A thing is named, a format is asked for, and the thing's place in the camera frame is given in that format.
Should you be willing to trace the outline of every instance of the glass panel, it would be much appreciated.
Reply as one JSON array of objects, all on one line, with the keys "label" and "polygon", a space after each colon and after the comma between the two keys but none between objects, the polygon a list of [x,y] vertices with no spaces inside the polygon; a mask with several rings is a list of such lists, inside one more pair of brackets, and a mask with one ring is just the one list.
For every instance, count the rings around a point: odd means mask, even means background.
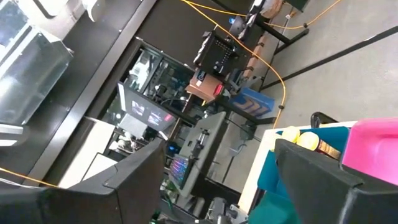
[{"label": "glass panel", "polygon": [[[9,13],[3,9],[0,14]],[[25,18],[13,16],[17,21]],[[29,24],[23,27],[18,33],[0,27],[0,39],[6,45],[0,52],[0,122],[13,125],[28,122],[72,59],[56,37]]]},{"label": "glass panel", "polygon": [[146,50],[140,49],[140,56],[134,66],[128,71],[129,76],[124,82],[127,86],[136,91],[141,91],[144,87],[151,71],[155,69],[155,62],[160,56]]},{"label": "glass panel", "polygon": [[180,98],[187,97],[185,87],[189,84],[193,76],[193,71],[186,69],[182,65],[176,65],[168,60],[162,60],[159,67],[150,80],[144,95],[153,97],[160,88],[163,88],[162,97]]},{"label": "glass panel", "polygon": [[106,110],[106,114],[102,118],[102,121],[118,126],[125,113],[126,112],[121,109],[120,97],[117,94],[109,108]]},{"label": "glass panel", "polygon": [[28,18],[12,1],[0,2],[0,63],[30,26]]}]

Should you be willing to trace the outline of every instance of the screen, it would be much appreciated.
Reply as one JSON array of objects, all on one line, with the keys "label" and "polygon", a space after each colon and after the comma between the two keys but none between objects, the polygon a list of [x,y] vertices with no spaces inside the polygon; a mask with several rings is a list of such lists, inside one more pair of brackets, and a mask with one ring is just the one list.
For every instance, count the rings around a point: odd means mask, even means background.
[{"label": "screen", "polygon": [[164,131],[175,118],[146,96],[118,83],[121,108],[156,131]]}]

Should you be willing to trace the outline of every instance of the cable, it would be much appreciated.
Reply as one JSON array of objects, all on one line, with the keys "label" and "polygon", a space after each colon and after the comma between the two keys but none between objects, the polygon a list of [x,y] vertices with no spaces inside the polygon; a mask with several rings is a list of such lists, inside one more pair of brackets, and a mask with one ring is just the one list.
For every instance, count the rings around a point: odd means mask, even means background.
[{"label": "cable", "polygon": [[217,27],[219,27],[222,31],[224,31],[225,33],[227,33],[227,34],[228,34],[232,39],[234,39],[241,47],[243,47],[245,50],[247,50],[248,52],[250,52],[250,54],[252,54],[252,55],[255,56],[256,58],[258,58],[258,59],[259,59],[260,61],[262,61],[264,64],[266,64],[266,65],[275,73],[275,75],[278,77],[278,79],[280,80],[280,83],[282,84],[283,92],[284,92],[284,93],[283,93],[283,97],[282,97],[282,102],[280,103],[280,106],[279,106],[278,115],[277,115],[277,117],[276,117],[276,119],[275,119],[275,123],[274,123],[274,127],[273,127],[273,129],[275,129],[275,127],[276,127],[276,125],[277,125],[277,123],[278,123],[280,114],[282,113],[282,110],[283,110],[283,108],[284,108],[285,99],[286,99],[286,86],[285,86],[285,83],[284,83],[282,77],[279,75],[279,73],[278,73],[271,65],[269,65],[264,59],[262,59],[260,56],[258,56],[256,53],[254,53],[252,50],[248,49],[244,44],[241,43],[240,40],[238,40],[236,37],[234,37],[234,35],[232,35],[230,32],[228,32],[228,30],[226,30],[225,28],[221,27],[216,21],[214,21],[212,18],[208,17],[205,13],[203,13],[201,10],[199,10],[198,8],[196,8],[193,4],[189,3],[189,2],[186,1],[186,0],[181,0],[181,1],[187,3],[189,6],[191,6],[192,8],[194,8],[194,10],[196,10],[197,12],[199,12],[199,13],[200,13],[201,15],[203,15],[206,19],[208,19],[209,21],[211,21],[212,23],[214,23],[214,25],[216,25]]},{"label": "cable", "polygon": [[[253,133],[251,133],[250,131],[248,131],[248,130],[242,128],[242,126],[236,124],[234,121],[232,121],[232,120],[230,120],[230,119],[228,119],[228,118],[225,118],[225,120],[227,120],[227,121],[229,121],[229,122],[235,124],[238,128],[242,129],[245,133],[253,134]],[[253,134],[253,139],[256,140],[256,141],[258,141],[258,142],[261,142],[261,140],[260,140],[258,137],[256,137],[254,134]]]},{"label": "cable", "polygon": [[[181,0],[181,1],[184,1],[184,2],[186,2],[186,3],[190,3],[190,4],[193,4],[193,5],[195,5],[195,6],[199,6],[199,7],[202,7],[202,8],[204,8],[204,9],[209,9],[209,10],[212,10],[212,11],[215,11],[215,12],[220,12],[220,13],[224,13],[224,14],[229,14],[229,15],[234,15],[234,16],[242,16],[242,17],[246,17],[246,15],[244,15],[244,14],[239,14],[239,13],[233,13],[233,12],[228,12],[228,11],[223,11],[223,10],[219,10],[219,9],[215,9],[215,8],[212,8],[212,7],[208,7],[208,6],[203,6],[203,5],[201,5],[201,4],[197,4],[197,3],[194,3],[194,2],[191,2],[191,1],[185,1],[185,0]],[[311,24],[313,24],[316,20],[318,20],[321,16],[323,16],[326,12],[328,12],[331,8],[333,8],[337,3],[339,3],[341,0],[336,0],[336,2],[335,3],[333,3],[331,6],[329,6],[327,9],[325,9],[321,14],[319,14],[317,17],[315,17],[313,20],[311,20],[310,22],[308,22],[307,23],[307,26],[309,26],[309,25],[311,25]],[[267,25],[269,25],[269,26],[274,26],[274,27],[278,27],[278,28],[283,28],[283,29],[300,29],[300,28],[304,28],[304,25],[302,25],[302,26],[297,26],[297,27],[284,27],[284,26],[280,26],[280,25],[277,25],[277,24],[270,24],[270,23],[268,23],[268,22],[265,22],[265,24],[267,24]]]},{"label": "cable", "polygon": [[[316,20],[318,20],[319,18],[321,18],[321,16],[323,16],[326,12],[328,12],[331,8],[333,8],[337,3],[339,3],[341,0],[337,0],[335,1],[335,3],[333,3],[331,6],[329,6],[327,9],[325,9],[323,12],[321,12],[321,14],[319,14],[317,17],[315,17],[313,20],[311,20],[310,22],[307,23],[307,26],[313,24]],[[284,26],[279,26],[276,24],[269,24],[267,22],[265,22],[265,24],[270,25],[270,26],[274,26],[274,27],[278,27],[278,28],[283,28],[283,29],[299,29],[299,28],[304,28],[304,25],[302,26],[297,26],[297,27],[284,27]]]},{"label": "cable", "polygon": [[205,174],[202,170],[200,170],[196,161],[193,163],[193,165],[198,169],[199,173],[205,177],[206,180],[208,180],[209,182],[211,182],[213,184],[220,184],[220,183],[217,183],[217,181],[210,179],[210,177],[208,177],[207,174]]},{"label": "cable", "polygon": [[27,189],[37,189],[37,188],[39,188],[39,187],[26,186],[26,185],[18,184],[18,183],[15,183],[15,182],[13,182],[11,180],[7,180],[7,179],[4,179],[4,178],[0,178],[0,182],[3,182],[5,184],[9,184],[9,185],[18,186],[18,187],[24,187],[24,188],[27,188]]},{"label": "cable", "polygon": [[3,171],[3,172],[6,172],[6,173],[15,175],[15,176],[17,176],[17,177],[22,177],[22,178],[24,178],[24,179],[31,180],[31,181],[36,182],[36,183],[44,184],[44,185],[47,185],[47,186],[49,186],[49,187],[58,188],[58,186],[56,186],[56,185],[49,184],[49,183],[43,182],[43,181],[41,181],[41,180],[36,180],[36,179],[31,178],[31,177],[27,177],[27,176],[25,176],[25,175],[22,175],[22,174],[17,174],[17,173],[15,173],[15,172],[13,172],[13,171],[9,171],[9,170],[4,169],[4,168],[1,168],[1,167],[0,167],[0,171]]},{"label": "cable", "polygon": [[164,103],[166,103],[166,102],[168,102],[168,101],[174,101],[174,100],[179,100],[179,101],[187,102],[187,99],[182,100],[181,98],[171,98],[171,99],[166,99],[166,100],[162,101],[162,102],[160,103],[160,105],[163,105]]},{"label": "cable", "polygon": [[209,9],[209,10],[212,10],[212,11],[215,11],[215,12],[221,12],[221,13],[229,14],[229,15],[233,15],[233,16],[243,16],[243,17],[246,17],[246,15],[244,15],[244,14],[239,14],[239,13],[234,13],[234,12],[228,12],[228,11],[224,11],[224,10],[219,10],[219,9],[215,9],[215,8],[212,8],[212,7],[204,6],[204,5],[201,5],[201,4],[198,4],[198,3],[195,3],[195,2],[191,2],[191,1],[185,1],[185,2],[189,2],[190,4],[193,4],[194,6],[199,6],[199,7],[202,7],[202,8],[204,8],[204,9]]}]

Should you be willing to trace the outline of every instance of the black machine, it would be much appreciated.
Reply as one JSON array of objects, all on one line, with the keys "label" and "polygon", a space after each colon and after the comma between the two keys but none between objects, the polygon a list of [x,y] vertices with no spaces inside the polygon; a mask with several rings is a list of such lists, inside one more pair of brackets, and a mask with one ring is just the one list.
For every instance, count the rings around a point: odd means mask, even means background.
[{"label": "black machine", "polygon": [[396,185],[283,139],[275,155],[302,223],[398,222]]},{"label": "black machine", "polygon": [[0,191],[1,223],[149,223],[160,200],[165,141],[69,189]]},{"label": "black machine", "polygon": [[233,60],[238,56],[232,40],[226,40],[213,32],[205,32],[204,41],[193,60],[206,73],[226,77],[233,69]]}]

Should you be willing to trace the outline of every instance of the blue box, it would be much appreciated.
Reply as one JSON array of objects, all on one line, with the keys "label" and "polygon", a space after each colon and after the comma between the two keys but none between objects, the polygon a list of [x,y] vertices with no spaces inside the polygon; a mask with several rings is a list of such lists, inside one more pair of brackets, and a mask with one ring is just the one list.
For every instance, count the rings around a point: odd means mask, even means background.
[{"label": "blue box", "polygon": [[243,88],[229,102],[246,113],[259,118],[272,111],[275,100],[250,88]]}]

